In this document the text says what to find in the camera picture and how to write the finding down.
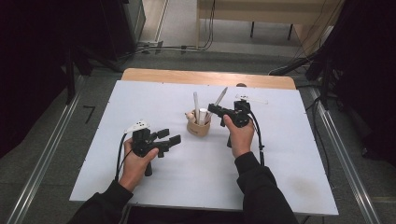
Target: black cloth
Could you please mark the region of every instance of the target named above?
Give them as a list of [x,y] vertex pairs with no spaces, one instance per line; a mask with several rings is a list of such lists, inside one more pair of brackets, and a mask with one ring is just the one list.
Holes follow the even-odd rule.
[[[276,186],[268,167],[260,166],[252,152],[235,160],[237,183],[245,194],[243,210],[245,223],[298,223],[291,208]],[[113,181],[103,194],[94,194],[69,221],[72,223],[118,223],[123,206],[133,194]]]

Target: wooden desk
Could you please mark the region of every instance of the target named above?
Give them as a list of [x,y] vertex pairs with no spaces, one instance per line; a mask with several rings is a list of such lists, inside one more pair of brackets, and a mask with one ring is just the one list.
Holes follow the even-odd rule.
[[[197,47],[200,19],[210,19],[212,5],[213,0],[197,0]],[[344,0],[216,0],[214,19],[293,24],[305,54],[309,55],[327,28],[335,24],[343,5]]]
[[[235,87],[245,83],[249,88]],[[337,208],[314,142],[300,93],[289,77],[244,74],[127,69],[116,83],[90,150],[70,196],[83,202],[103,192],[114,178],[120,138],[140,119],[153,132],[164,128],[180,134],[181,143],[152,163],[153,175],[143,178],[129,204],[168,208],[240,211],[243,194],[235,180],[234,157],[226,146],[229,133],[213,116],[209,134],[187,131],[184,113],[213,103],[228,86],[221,106],[233,108],[236,95],[247,95],[260,123],[265,164],[297,214],[334,216]],[[259,158],[258,136],[252,152]]]
[[169,82],[183,84],[211,84],[236,86],[244,83],[248,87],[295,90],[291,77],[270,77],[219,72],[173,71],[157,69],[128,68],[121,80]]

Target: person's right hand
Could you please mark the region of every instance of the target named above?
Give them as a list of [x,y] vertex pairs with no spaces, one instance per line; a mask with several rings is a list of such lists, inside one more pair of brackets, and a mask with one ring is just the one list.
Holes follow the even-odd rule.
[[233,156],[238,158],[239,156],[249,152],[254,134],[253,122],[250,120],[247,126],[238,128],[233,124],[233,121],[228,115],[224,115],[223,119],[225,125],[230,131]]

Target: white table top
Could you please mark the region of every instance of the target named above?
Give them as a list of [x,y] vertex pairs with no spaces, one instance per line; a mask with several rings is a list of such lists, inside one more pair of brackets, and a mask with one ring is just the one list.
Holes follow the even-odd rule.
[[[207,107],[217,100],[223,89],[208,85],[118,81],[70,200],[86,201],[95,192],[107,189],[115,176],[123,131],[143,119],[150,124],[152,132],[168,128],[169,137],[180,134],[181,143],[171,147],[164,158],[154,159],[153,175],[143,178],[129,203],[242,210],[243,193],[236,184],[238,173],[231,149],[226,146],[229,133],[219,125],[220,118],[212,117],[205,137],[191,135],[186,129],[184,113],[194,108],[192,93],[197,91],[200,107]],[[220,105],[232,109],[236,94],[267,102],[250,102],[250,105],[260,123],[265,165],[272,170],[293,212],[338,215],[300,93],[229,87]],[[252,151],[259,158],[257,134]]]

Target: black sweatshirt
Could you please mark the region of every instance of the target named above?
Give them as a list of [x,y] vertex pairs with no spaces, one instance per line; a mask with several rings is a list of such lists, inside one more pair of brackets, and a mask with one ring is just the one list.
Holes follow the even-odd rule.
[[[260,166],[252,152],[238,157],[235,165],[239,173],[237,183],[245,194],[245,223],[298,223],[270,169]],[[103,194],[95,193],[85,202],[68,223],[119,223],[122,208],[132,196],[113,181]]]

